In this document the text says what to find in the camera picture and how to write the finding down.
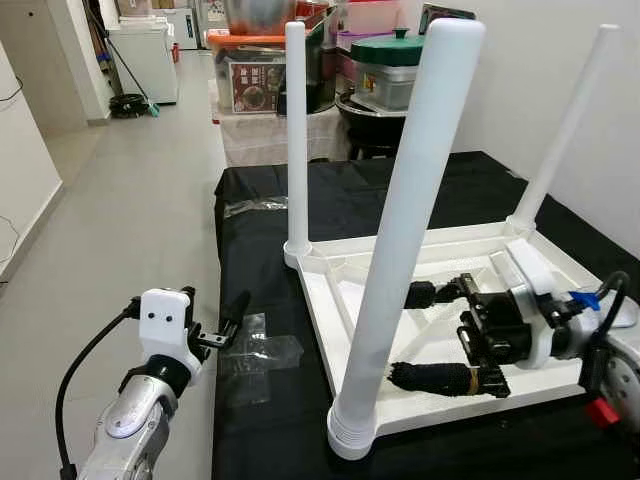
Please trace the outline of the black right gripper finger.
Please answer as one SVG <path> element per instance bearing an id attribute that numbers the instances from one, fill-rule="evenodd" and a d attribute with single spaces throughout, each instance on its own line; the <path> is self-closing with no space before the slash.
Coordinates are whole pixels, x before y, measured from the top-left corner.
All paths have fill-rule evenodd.
<path id="1" fill-rule="evenodd" d="M 458 275 L 448 282 L 411 282 L 404 297 L 404 308 L 430 308 L 434 305 L 447 305 L 457 300 L 474 301 L 476 294 L 480 293 L 474 276 Z"/>
<path id="2" fill-rule="evenodd" d="M 396 362 L 390 366 L 388 380 L 399 389 L 434 396 L 507 398 L 511 394 L 506 376 L 497 366 Z"/>

